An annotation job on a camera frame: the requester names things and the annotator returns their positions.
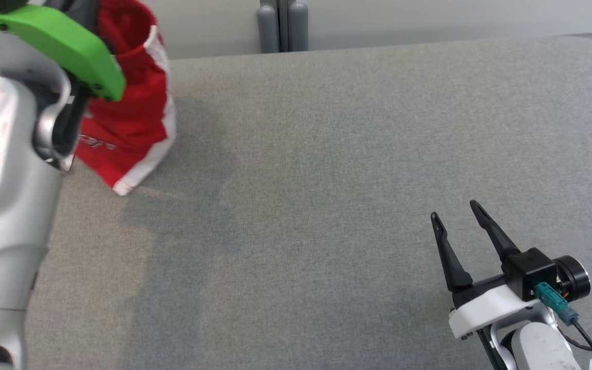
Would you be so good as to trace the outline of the grey round post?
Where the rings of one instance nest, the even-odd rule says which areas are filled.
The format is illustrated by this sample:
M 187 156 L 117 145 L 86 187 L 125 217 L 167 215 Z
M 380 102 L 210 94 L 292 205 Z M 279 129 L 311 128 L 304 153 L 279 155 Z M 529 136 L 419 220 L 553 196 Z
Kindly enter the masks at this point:
M 288 0 L 287 26 L 289 51 L 309 50 L 308 5 L 302 0 Z
M 280 52 L 280 27 L 276 0 L 260 0 L 256 18 L 261 52 Z

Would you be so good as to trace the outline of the grey fabric sofa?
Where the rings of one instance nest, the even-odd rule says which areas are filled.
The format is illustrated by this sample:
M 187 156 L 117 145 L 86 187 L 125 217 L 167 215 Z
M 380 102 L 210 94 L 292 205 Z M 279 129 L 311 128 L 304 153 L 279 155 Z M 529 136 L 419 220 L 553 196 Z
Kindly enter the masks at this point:
M 177 137 L 129 196 L 64 173 L 29 370 L 482 370 L 430 215 L 478 282 L 477 200 L 592 284 L 592 40 L 174 61 Z M 592 337 L 592 289 L 574 304 Z

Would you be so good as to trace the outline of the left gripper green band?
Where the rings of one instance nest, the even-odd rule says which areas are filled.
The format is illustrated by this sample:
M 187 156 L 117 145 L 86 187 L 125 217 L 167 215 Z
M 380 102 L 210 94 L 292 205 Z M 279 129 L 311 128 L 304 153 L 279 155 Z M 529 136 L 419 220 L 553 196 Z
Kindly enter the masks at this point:
M 125 77 L 97 33 L 101 0 L 23 6 L 0 13 L 0 77 L 35 96 L 33 146 L 45 160 L 75 152 L 90 99 L 120 101 Z

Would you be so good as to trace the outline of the grey vertical frame bar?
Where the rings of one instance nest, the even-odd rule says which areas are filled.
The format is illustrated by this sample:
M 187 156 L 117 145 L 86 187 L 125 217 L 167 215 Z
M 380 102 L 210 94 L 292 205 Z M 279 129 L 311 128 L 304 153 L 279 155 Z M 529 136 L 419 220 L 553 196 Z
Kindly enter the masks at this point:
M 289 52 L 289 35 L 288 35 L 288 0 L 276 0 L 279 15 L 280 27 L 280 52 Z

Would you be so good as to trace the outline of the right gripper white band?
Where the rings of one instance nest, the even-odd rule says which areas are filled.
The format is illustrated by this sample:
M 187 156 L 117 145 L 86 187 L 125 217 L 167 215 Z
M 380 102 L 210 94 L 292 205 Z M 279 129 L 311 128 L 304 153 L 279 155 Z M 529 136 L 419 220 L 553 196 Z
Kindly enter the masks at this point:
M 470 208 L 503 263 L 521 251 L 476 200 Z M 431 213 L 435 243 L 449 292 L 474 283 L 449 244 L 447 230 L 436 212 Z M 524 302 L 505 284 L 487 290 L 449 314 L 456 339 L 477 334 L 494 370 L 582 370 L 571 345 L 562 337 L 561 319 L 540 300 Z

